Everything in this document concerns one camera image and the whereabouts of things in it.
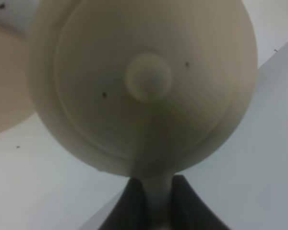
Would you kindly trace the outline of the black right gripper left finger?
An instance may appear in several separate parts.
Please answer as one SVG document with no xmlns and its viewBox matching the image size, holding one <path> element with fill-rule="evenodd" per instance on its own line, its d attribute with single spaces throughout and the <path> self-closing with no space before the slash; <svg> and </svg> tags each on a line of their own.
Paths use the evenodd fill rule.
<svg viewBox="0 0 288 230">
<path fill-rule="evenodd" d="M 149 216 L 141 182 L 131 178 L 101 230 L 147 230 Z"/>
</svg>

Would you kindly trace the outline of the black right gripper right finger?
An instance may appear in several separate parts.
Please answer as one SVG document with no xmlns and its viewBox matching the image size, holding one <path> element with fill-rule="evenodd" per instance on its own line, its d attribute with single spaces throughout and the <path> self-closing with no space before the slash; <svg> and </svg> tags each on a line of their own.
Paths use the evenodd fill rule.
<svg viewBox="0 0 288 230">
<path fill-rule="evenodd" d="M 172 178 L 170 225 L 173 230 L 228 230 L 183 175 Z"/>
</svg>

